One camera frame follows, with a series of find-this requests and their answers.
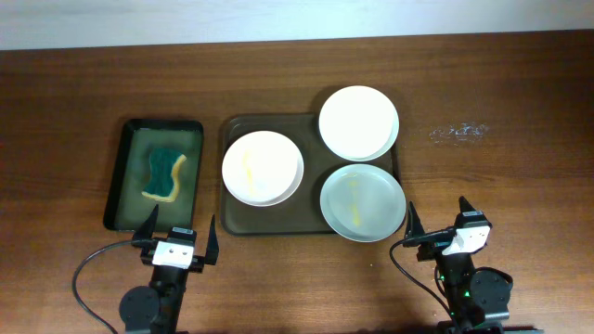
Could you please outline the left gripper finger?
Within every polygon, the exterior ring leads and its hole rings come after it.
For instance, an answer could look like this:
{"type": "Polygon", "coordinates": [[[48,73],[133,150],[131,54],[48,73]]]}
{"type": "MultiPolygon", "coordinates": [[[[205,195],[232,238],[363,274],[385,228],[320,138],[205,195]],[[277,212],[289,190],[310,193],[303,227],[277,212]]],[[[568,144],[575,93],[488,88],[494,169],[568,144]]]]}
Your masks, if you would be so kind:
{"type": "Polygon", "coordinates": [[[151,239],[157,224],[159,215],[159,205],[156,205],[147,220],[135,231],[132,240],[139,241],[144,239],[151,239]]]}
{"type": "Polygon", "coordinates": [[[210,222],[207,247],[204,254],[204,263],[208,265],[216,265],[219,256],[219,244],[216,235],[215,222],[215,215],[213,215],[210,222]]]}

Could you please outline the green yellow sponge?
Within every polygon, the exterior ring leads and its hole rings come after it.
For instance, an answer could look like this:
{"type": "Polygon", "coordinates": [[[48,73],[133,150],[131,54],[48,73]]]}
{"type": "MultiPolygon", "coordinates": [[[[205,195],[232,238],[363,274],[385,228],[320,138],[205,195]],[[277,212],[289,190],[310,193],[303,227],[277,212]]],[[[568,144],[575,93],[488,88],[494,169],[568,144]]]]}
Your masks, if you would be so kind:
{"type": "Polygon", "coordinates": [[[159,202],[174,202],[180,192],[179,172],[187,156],[169,148],[155,148],[149,154],[149,180],[141,194],[159,202]]]}

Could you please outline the grey plate yellow stain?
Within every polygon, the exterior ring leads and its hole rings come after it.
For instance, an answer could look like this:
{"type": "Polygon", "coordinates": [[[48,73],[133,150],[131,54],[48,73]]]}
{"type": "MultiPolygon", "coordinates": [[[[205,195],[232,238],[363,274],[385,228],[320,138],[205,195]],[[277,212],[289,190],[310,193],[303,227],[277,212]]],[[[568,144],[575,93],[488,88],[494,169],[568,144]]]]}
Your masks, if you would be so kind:
{"type": "Polygon", "coordinates": [[[340,236],[376,242],[395,233],[406,216],[407,201],[394,176],[370,164],[350,164],[333,172],[320,192],[326,223],[340,236]]]}

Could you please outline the white plate yellow stain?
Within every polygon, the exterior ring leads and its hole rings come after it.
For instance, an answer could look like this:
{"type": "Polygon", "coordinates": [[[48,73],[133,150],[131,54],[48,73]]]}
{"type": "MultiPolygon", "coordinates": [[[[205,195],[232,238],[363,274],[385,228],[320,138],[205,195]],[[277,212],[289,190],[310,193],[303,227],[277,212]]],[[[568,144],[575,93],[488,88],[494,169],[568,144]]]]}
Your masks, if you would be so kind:
{"type": "Polygon", "coordinates": [[[226,151],[222,176],[226,190],[254,207],[277,205],[298,189],[304,158],[287,136],[255,131],[241,136],[226,151]]]}

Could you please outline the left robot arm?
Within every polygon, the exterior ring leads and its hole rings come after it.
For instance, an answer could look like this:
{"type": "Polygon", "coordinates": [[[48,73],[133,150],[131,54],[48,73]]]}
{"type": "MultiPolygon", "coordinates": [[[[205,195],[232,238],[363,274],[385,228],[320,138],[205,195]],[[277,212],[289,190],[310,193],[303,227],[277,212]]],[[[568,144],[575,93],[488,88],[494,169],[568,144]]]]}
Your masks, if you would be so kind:
{"type": "Polygon", "coordinates": [[[153,271],[146,286],[134,287],[122,297],[119,314],[126,333],[175,333],[188,276],[217,263],[219,245],[214,219],[206,251],[196,255],[197,232],[192,229],[172,227],[165,238],[153,236],[158,215],[159,208],[155,207],[132,237],[133,246],[141,249],[141,262],[153,271]]]}

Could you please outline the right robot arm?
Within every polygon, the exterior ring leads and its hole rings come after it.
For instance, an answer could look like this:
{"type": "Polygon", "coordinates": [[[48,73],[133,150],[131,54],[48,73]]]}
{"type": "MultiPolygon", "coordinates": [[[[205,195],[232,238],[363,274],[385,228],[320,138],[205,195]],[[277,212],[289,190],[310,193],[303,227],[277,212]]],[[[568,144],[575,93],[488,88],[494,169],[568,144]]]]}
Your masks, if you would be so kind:
{"type": "Polygon", "coordinates": [[[474,265],[472,255],[486,246],[492,224],[465,198],[458,204],[453,225],[426,232],[410,203],[403,246],[416,248],[418,261],[435,262],[437,299],[450,316],[438,323],[437,333],[502,333],[501,322],[510,317],[513,279],[492,267],[474,265]]]}

